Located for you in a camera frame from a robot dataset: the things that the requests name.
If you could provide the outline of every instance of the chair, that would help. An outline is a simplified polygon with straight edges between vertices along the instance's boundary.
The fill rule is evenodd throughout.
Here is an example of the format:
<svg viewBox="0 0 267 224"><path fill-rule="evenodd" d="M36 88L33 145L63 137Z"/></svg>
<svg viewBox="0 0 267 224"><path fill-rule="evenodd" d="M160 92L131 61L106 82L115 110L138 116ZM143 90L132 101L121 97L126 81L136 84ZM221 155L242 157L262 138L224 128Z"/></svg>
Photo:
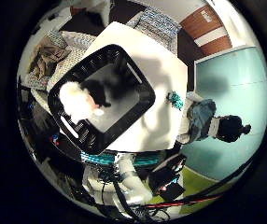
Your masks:
<svg viewBox="0 0 267 224"><path fill-rule="evenodd" d="M54 74L49 79L47 92L51 90L51 88L65 75L70 68L83 59L87 48L96 38L93 35L66 31L62 32L62 36L68 45L66 49L71 50L71 52L61 63L57 64ZM31 93L38 103L50 113L48 106L48 94L44 91L37 91L34 89L31 89Z"/></svg>
<svg viewBox="0 0 267 224"><path fill-rule="evenodd" d="M137 13L126 25L142 32L177 55L177 33L180 24L156 8L147 7Z"/></svg>

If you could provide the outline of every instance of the pillow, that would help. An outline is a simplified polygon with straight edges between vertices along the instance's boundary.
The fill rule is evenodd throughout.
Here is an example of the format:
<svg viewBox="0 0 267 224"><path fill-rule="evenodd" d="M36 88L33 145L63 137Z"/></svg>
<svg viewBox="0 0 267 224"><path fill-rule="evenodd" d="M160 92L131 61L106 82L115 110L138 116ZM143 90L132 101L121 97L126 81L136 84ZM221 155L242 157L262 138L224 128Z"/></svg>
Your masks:
<svg viewBox="0 0 267 224"><path fill-rule="evenodd" d="M31 72L25 76L22 85L37 91L46 91L48 82L49 77L38 78L34 72Z"/></svg>
<svg viewBox="0 0 267 224"><path fill-rule="evenodd" d="M153 7L145 9L140 21L156 27L170 38L174 38L181 29L181 26L176 21Z"/></svg>

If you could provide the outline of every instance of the black object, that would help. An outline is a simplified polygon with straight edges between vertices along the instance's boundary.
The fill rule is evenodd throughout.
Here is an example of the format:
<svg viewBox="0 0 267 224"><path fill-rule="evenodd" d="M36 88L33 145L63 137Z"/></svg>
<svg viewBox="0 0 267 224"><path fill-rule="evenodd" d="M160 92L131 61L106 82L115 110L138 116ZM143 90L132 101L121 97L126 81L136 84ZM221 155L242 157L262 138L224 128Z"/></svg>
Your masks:
<svg viewBox="0 0 267 224"><path fill-rule="evenodd" d="M181 195L184 192L184 188L182 188L178 183L171 183L166 187L166 190L161 190L160 196L165 201L172 201Z"/></svg>
<svg viewBox="0 0 267 224"><path fill-rule="evenodd" d="M176 174L182 170L185 161L186 156L175 154L150 173L148 184L154 195L161 195L162 189L177 178Z"/></svg>
<svg viewBox="0 0 267 224"><path fill-rule="evenodd" d="M81 120L74 124L64 112L59 99L61 86L67 81L76 81L81 86L104 87L105 114L95 119ZM97 155L115 141L135 121L137 121L155 101L155 93L150 84L126 51L117 45L108 45L89 55L56 83L49 92L49 109L59 127L70 141L86 153ZM64 125L65 119L78 134L74 136Z"/></svg>

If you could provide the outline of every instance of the white table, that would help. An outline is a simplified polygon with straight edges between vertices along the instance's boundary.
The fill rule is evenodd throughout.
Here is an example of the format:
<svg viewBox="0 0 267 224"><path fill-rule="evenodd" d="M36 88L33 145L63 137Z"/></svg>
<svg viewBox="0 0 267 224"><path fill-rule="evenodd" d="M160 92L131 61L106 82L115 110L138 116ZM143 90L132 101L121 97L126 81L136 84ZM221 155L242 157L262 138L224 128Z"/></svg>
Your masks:
<svg viewBox="0 0 267 224"><path fill-rule="evenodd" d="M167 102L168 92L185 98L188 67L173 53L147 35L118 22L100 33L84 57L96 50L117 44L125 49L140 68L156 94L154 105L107 149L116 151L156 151L174 146L182 112Z"/></svg>

